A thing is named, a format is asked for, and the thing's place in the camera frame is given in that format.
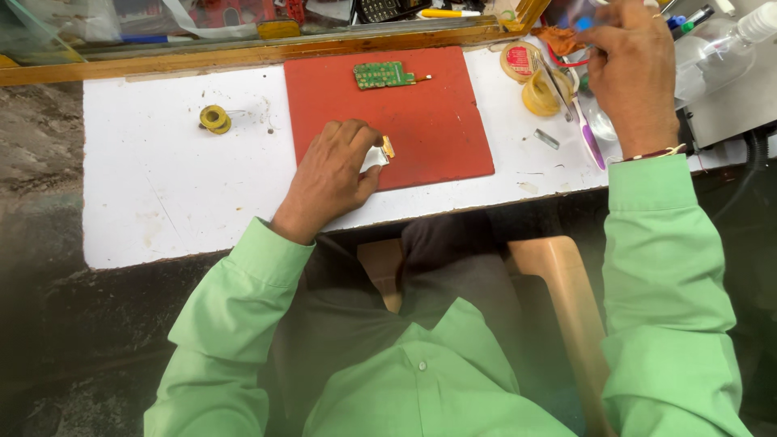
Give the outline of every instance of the person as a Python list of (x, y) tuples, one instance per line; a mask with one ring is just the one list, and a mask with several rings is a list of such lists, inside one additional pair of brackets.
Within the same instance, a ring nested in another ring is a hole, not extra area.
[[(750, 435), (722, 244), (685, 157), (662, 156), (678, 146), (671, 34), (639, 0), (598, 14), (608, 25), (578, 40), (595, 47), (591, 88), (630, 159), (609, 168), (608, 420), (622, 437)], [(262, 435), (257, 373), (274, 336), (282, 402), (303, 435), (574, 435), (523, 396), (510, 337), (520, 308), (482, 216), (405, 228), (399, 314), (350, 252), (315, 238), (377, 187), (379, 166), (358, 172), (380, 138), (363, 121), (329, 122), (272, 221), (255, 218), (205, 275), (170, 331), (177, 349), (146, 435)]]

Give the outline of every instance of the red rubber mat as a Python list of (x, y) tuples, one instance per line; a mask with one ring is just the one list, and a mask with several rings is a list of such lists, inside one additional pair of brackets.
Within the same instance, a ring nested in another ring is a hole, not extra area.
[[(386, 61), (432, 79), (359, 89), (354, 65)], [(298, 59), (284, 70), (297, 164), (327, 121), (360, 118), (388, 135), (396, 153), (381, 171), (379, 190), (494, 173), (460, 47)]]

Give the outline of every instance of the phone keypad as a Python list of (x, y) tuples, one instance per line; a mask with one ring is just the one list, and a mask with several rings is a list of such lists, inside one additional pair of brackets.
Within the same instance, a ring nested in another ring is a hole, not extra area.
[(361, 7), (364, 9), (367, 20), (370, 23), (381, 23), (399, 15), (395, 1), (396, 0), (362, 0)]

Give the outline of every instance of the glass panel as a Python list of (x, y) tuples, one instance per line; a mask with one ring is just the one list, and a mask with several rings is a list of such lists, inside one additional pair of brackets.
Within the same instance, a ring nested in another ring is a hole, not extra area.
[[(2, 19), (15, 23), (6, 26), (3, 22), (0, 53), (24, 65), (292, 44), (336, 39), (340, 33), (379, 37), (401, 29), (454, 29), (475, 25), (466, 18), (415, 19), (416, 12), (430, 7), (432, 0), (0, 2), (5, 2), (8, 8)], [(483, 7), (483, 3), (476, 0), (465, 0), (465, 3)], [(301, 36), (260, 39), (257, 23), (282, 19), (296, 20)], [(20, 38), (35, 44), (17, 44)]]
[(0, 2), (0, 54), (22, 66), (84, 62), (54, 29), (15, 0)]

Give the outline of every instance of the orange cloth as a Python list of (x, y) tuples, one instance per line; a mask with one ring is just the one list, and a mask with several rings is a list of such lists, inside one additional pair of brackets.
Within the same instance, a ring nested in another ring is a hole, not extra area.
[(577, 32), (572, 29), (559, 29), (556, 26), (542, 26), (531, 28), (531, 34), (550, 44), (553, 52), (559, 56), (583, 50), (585, 44), (574, 40)]

